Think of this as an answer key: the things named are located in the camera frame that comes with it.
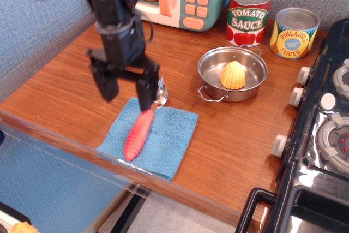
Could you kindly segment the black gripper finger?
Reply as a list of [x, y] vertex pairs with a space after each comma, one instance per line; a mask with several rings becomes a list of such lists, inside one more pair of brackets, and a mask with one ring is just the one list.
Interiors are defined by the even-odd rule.
[[116, 69], [111, 66], [97, 67], [91, 66], [94, 81], [102, 95], [107, 101], [111, 102], [119, 94], [118, 77]]
[[141, 111], [149, 110], [153, 102], [156, 100], [158, 81], [158, 77], [151, 79], [141, 78], [136, 81], [136, 91]]

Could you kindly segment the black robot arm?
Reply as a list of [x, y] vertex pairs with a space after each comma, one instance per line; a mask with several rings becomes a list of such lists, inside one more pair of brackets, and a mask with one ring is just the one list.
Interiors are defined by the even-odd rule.
[[160, 66], [146, 54], [146, 39], [138, 0], [88, 0], [101, 35], [102, 49], [89, 49], [91, 71], [101, 95], [112, 101], [119, 94], [118, 79], [135, 82], [142, 111], [157, 97]]

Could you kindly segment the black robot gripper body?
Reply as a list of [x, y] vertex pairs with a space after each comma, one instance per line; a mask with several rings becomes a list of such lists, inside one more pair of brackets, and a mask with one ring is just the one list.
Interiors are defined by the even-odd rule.
[[104, 46], [86, 51], [91, 66], [114, 67], [118, 79], [135, 83], [141, 78], [158, 77], [158, 90], [162, 87], [164, 81], [159, 77], [160, 65], [145, 55], [146, 40], [139, 17], [131, 17], [116, 25], [104, 25], [97, 21], [95, 29], [100, 33]]

